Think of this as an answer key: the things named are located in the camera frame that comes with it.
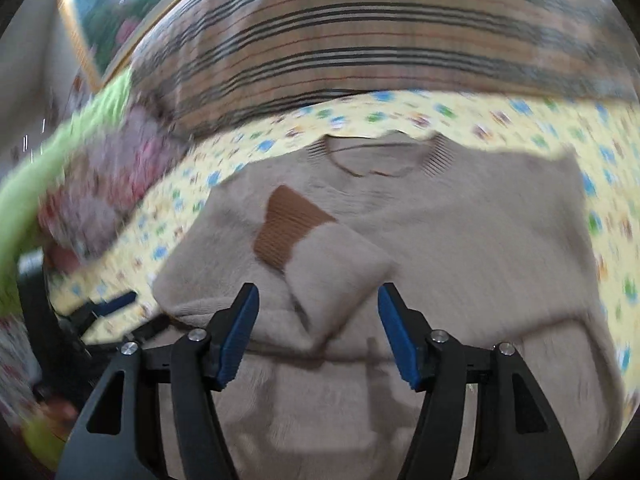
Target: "brown knit patch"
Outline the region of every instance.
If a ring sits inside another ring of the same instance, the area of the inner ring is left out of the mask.
[[[327,222],[335,222],[335,218],[290,187],[279,186],[269,197],[254,253],[266,264],[283,270],[293,246],[309,231]]]

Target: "painting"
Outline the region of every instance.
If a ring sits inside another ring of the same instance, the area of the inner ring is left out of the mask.
[[[98,91],[126,65],[136,43],[180,0],[59,0],[86,78]]]

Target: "patterned bedsheet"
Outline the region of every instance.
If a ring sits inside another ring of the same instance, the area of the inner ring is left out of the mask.
[[[133,288],[139,301],[95,323],[85,339],[119,338],[158,311],[150,285],[212,186],[252,160],[296,150],[327,132],[373,137],[389,129],[415,137],[438,130],[475,148],[543,156],[575,147],[602,308],[618,349],[630,418],[640,402],[640,108],[627,103],[381,91],[254,121],[198,145],[148,193],[101,260],[52,279],[52,302],[67,313],[87,296],[98,300]]]

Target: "sweater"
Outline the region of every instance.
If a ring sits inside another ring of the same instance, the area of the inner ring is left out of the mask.
[[[586,478],[615,443],[622,378],[584,224],[575,156],[325,136],[213,188],[154,283],[161,308],[205,326],[243,282],[260,313],[239,377],[217,395],[243,479],[388,479],[422,395],[394,367],[376,290],[394,282],[464,344],[513,342]],[[469,389],[456,461],[473,439]]]

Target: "striped blanket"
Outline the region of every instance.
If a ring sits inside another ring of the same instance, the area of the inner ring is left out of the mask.
[[[132,84],[197,137],[377,89],[636,100],[638,64],[610,0],[183,0]]]

